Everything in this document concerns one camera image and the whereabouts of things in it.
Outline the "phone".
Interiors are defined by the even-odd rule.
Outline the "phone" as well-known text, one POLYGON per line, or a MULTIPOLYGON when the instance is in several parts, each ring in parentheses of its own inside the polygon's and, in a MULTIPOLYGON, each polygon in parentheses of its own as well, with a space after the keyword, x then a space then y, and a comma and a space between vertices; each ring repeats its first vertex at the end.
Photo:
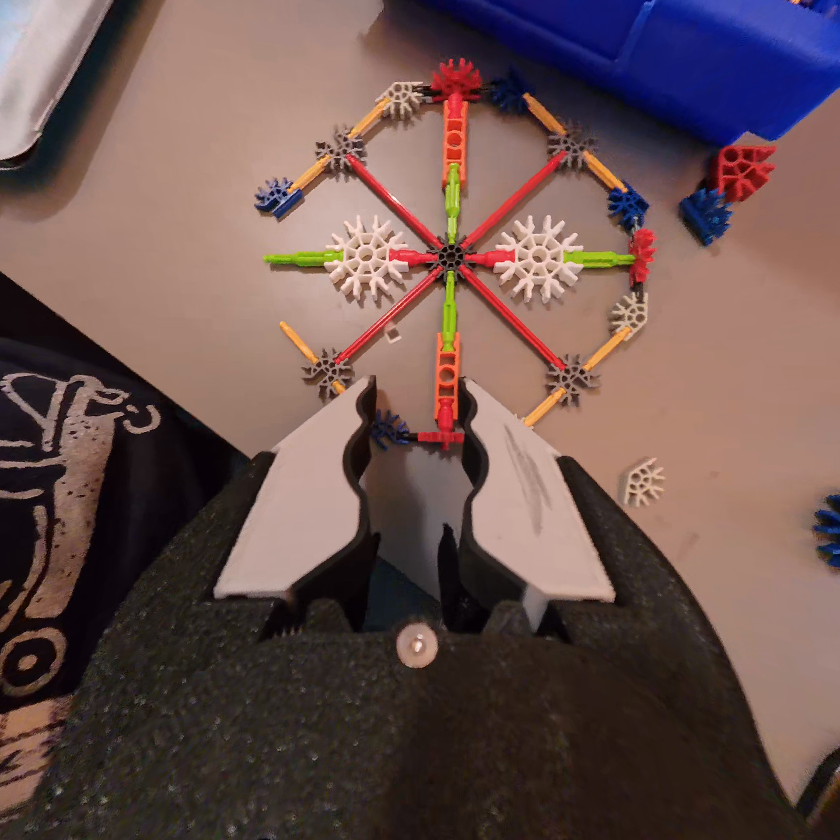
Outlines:
POLYGON ((1 168, 40 141, 112 1, 1 2, 1 168))

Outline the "red wedge toy connector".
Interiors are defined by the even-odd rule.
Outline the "red wedge toy connector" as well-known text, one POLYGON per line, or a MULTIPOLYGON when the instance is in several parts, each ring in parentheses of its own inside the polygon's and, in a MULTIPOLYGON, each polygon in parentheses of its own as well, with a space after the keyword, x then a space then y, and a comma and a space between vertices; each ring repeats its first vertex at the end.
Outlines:
POLYGON ((748 200, 770 180, 775 166, 769 162, 776 145, 727 145, 711 156, 707 189, 724 196, 727 203, 748 200))

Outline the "blue fan toy connector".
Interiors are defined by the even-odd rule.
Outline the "blue fan toy connector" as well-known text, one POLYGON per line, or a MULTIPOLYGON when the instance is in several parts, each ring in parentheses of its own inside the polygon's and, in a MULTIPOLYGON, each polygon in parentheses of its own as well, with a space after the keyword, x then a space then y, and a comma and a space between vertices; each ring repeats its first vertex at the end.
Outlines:
POLYGON ((696 240, 709 247, 727 233, 732 204, 723 192, 701 186, 679 202, 678 213, 696 240))

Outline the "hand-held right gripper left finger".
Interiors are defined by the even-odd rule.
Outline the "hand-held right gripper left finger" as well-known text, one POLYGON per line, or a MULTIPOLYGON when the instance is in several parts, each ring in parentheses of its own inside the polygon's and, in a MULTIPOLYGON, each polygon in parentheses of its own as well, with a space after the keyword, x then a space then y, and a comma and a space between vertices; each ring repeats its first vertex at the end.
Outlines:
POLYGON ((361 487, 376 399, 375 376, 363 376, 271 449, 215 600, 279 601, 297 617, 330 599, 363 628, 379 546, 361 487))

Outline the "colourful toy rod wheel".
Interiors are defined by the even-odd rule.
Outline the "colourful toy rod wheel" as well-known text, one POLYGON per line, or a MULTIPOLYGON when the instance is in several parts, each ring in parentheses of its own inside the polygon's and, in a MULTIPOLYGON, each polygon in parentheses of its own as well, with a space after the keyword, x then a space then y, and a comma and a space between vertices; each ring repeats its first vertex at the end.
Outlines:
POLYGON ((458 331, 456 288, 464 281, 496 311, 505 322, 548 365, 548 395, 523 422, 533 427, 548 411, 561 405, 578 405, 585 389, 597 387, 595 367, 622 343, 629 341, 646 323, 650 265, 655 258, 655 234, 644 226, 648 203, 627 182, 618 179, 597 158, 595 142, 581 128, 565 127, 534 96, 515 70, 505 76, 483 81, 479 70, 466 59, 440 64, 430 83, 399 80, 376 100, 373 109, 354 126, 335 126, 330 140, 317 143, 316 162, 297 180, 267 181, 255 195, 255 209, 263 215, 282 219, 302 202, 310 184, 326 173, 354 175, 391 208, 397 218, 411 228, 426 246, 425 251, 408 248, 403 235, 393 230, 389 221, 377 217, 369 225, 358 217, 343 224, 341 234, 332 235, 332 243, 320 251, 266 255, 272 267, 325 269, 339 292, 348 299, 361 301, 363 295, 377 300, 390 297, 392 283, 405 287, 414 269, 427 268, 426 277, 408 290, 389 311, 353 341, 339 358, 352 359, 374 339, 384 334, 394 318, 421 297, 434 283, 444 285, 442 325, 436 336, 434 376, 435 430, 412 433, 406 423, 390 411, 377 410, 371 437, 380 448, 388 445, 423 444, 447 449, 461 444, 459 432, 458 380, 461 340, 458 331), (548 160, 514 192, 484 223, 469 234, 459 230, 461 193, 467 185, 467 128, 469 106, 487 102, 507 114, 528 114, 548 132, 548 160), (426 105, 440 105, 443 110, 443 174, 446 233, 436 235, 411 213, 366 164, 364 136, 384 119, 410 120, 426 105), (495 248, 478 251, 476 246, 491 229, 497 227, 520 203, 551 175, 565 167, 591 172, 609 191, 607 208, 610 218, 628 237, 626 253, 586 251, 577 243, 577 235, 564 234, 564 223, 546 217, 540 226, 531 217, 516 222, 511 233, 502 233, 495 248), (588 360, 575 354, 559 355, 541 341, 478 278, 476 269, 484 267, 499 277, 502 286, 511 284, 511 295, 529 302, 535 290, 543 303, 558 298, 571 288, 585 269, 626 268, 629 292, 614 306, 610 315, 610 338, 588 360))

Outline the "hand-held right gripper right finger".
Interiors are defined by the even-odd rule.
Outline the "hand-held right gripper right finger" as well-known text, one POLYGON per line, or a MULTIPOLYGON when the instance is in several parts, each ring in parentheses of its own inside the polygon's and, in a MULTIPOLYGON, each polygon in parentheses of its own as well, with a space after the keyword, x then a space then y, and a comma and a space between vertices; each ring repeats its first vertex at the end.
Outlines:
POLYGON ((560 452, 474 380, 459 380, 458 399, 470 490, 459 535, 446 523, 438 544, 444 627, 481 632, 502 602, 518 604, 532 632, 556 604, 614 605, 560 452))

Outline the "dark printed t-shirt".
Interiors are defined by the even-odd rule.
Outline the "dark printed t-shirt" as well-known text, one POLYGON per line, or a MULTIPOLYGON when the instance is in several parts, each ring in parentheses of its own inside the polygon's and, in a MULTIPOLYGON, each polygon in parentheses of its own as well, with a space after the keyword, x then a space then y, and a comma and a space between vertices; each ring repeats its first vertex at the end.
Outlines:
POLYGON ((115 363, 9 338, 1 439, 5 826, 133 584, 247 458, 115 363))

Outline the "toy car frame with wheels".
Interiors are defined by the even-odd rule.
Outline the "toy car frame with wheels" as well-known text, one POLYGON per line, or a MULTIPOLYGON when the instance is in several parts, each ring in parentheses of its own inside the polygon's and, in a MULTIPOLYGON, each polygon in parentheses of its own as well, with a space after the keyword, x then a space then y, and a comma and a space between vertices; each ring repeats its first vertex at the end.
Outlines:
POLYGON ((814 514, 814 534, 818 537, 816 551, 824 563, 835 571, 839 570, 839 493, 835 492, 823 500, 821 509, 814 514))

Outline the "dark grey snowflake connector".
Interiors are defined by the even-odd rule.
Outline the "dark grey snowflake connector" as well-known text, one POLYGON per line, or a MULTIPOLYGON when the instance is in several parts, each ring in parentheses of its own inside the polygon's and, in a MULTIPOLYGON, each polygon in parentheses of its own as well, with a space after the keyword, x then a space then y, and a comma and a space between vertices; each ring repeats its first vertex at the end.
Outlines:
POLYGON ((322 349, 320 354, 310 353, 308 363, 301 368, 303 380, 318 385, 323 399, 340 395, 353 382, 352 363, 339 356, 336 349, 322 349))

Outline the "blue plastic parts bin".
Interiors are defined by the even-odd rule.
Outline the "blue plastic parts bin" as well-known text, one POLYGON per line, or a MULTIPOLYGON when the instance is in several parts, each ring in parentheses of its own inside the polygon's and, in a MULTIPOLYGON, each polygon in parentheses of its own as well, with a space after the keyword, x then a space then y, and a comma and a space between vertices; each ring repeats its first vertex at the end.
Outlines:
POLYGON ((839 86, 838 2, 427 5, 718 146, 776 141, 839 86))

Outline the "pale grey toy connector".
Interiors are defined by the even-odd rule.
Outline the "pale grey toy connector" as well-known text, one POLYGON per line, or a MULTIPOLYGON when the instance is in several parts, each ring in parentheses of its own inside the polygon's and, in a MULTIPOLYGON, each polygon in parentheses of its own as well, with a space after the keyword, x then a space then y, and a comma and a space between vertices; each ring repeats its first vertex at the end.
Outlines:
POLYGON ((623 475, 619 499, 628 508, 649 507, 665 493, 665 472, 656 457, 645 458, 623 475))

